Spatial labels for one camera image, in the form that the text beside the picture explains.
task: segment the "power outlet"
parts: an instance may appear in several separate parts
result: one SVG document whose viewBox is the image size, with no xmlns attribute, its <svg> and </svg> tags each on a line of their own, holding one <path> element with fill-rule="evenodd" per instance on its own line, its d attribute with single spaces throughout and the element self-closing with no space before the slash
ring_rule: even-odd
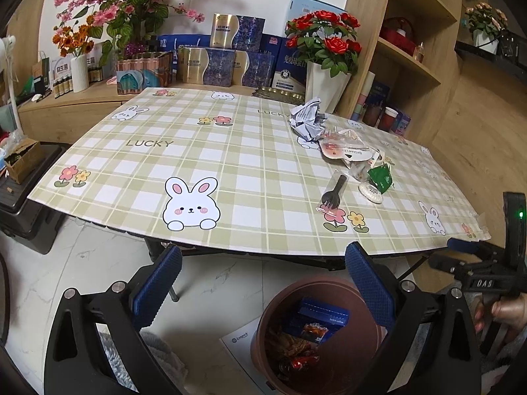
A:
<svg viewBox="0 0 527 395">
<path fill-rule="evenodd" d="M 174 7 L 178 7 L 180 9 L 189 10 L 190 9 L 190 0 L 178 0 L 172 3 Z M 171 13 L 173 16 L 178 16 L 179 13 L 176 13 L 172 11 Z"/>
</svg>

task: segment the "white vase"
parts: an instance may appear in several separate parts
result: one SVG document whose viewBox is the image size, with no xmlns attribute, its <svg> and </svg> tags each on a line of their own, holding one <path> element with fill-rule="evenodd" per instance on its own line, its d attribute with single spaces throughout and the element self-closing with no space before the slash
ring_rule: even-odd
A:
<svg viewBox="0 0 527 395">
<path fill-rule="evenodd" d="M 320 64 L 307 63 L 306 102 L 318 96 L 320 111 L 332 114 L 342 93 L 351 78 L 351 74 L 338 73 L 331 78 L 329 70 L 323 70 Z"/>
<path fill-rule="evenodd" d="M 71 79 L 73 81 L 73 92 L 83 91 L 90 86 L 86 54 L 71 59 Z"/>
<path fill-rule="evenodd" d="M 494 37 L 488 36 L 487 33 L 478 29 L 474 31 L 473 37 L 475 47 L 479 47 L 479 49 L 486 50 L 487 52 L 496 55 L 498 40 L 494 40 Z"/>
</svg>

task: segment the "white fan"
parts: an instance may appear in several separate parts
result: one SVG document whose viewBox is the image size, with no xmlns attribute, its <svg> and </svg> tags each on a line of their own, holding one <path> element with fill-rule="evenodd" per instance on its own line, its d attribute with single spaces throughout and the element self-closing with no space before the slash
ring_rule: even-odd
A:
<svg viewBox="0 0 527 395">
<path fill-rule="evenodd" d="M 18 117 L 18 109 L 16 107 L 15 89 L 13 88 L 13 47 L 15 47 L 15 43 L 16 39 L 14 36 L 7 36 L 6 38 L 0 39 L 0 71 L 4 70 L 4 79 L 7 78 L 16 127 L 22 131 L 20 118 Z"/>
</svg>

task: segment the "plaid tablecloth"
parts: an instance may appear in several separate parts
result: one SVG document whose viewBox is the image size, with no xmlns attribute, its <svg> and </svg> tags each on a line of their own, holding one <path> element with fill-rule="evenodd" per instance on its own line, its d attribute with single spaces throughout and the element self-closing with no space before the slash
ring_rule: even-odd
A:
<svg viewBox="0 0 527 395">
<path fill-rule="evenodd" d="M 427 149 L 336 116 L 328 123 L 386 152 L 394 187 L 375 205 L 350 178 L 336 217 L 316 211 L 334 170 L 345 167 L 298 140 L 291 108 L 146 89 L 78 140 L 30 199 L 120 230 L 244 252 L 343 255 L 359 240 L 370 254 L 393 254 L 444 247 L 449 237 L 489 238 Z"/>
</svg>

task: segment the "white marble floor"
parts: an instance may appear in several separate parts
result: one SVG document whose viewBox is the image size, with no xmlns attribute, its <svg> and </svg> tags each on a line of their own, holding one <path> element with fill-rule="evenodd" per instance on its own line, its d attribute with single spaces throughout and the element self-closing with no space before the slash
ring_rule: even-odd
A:
<svg viewBox="0 0 527 395">
<path fill-rule="evenodd" d="M 62 293 L 81 294 L 127 281 L 151 264 L 141 239 L 67 219 L 48 255 L 40 255 L 0 234 L 0 251 L 11 282 L 11 324 L 7 351 L 35 390 L 43 393 L 49 331 Z M 396 276 L 405 258 L 383 264 Z M 150 331 L 162 337 L 189 369 L 185 387 L 197 395 L 257 395 L 252 383 L 226 354 L 219 339 L 260 316 L 271 299 L 292 282 L 327 272 L 272 258 L 238 255 L 185 257 L 174 288 L 176 304 L 163 303 Z M 346 271 L 335 272 L 349 279 Z"/>
</svg>

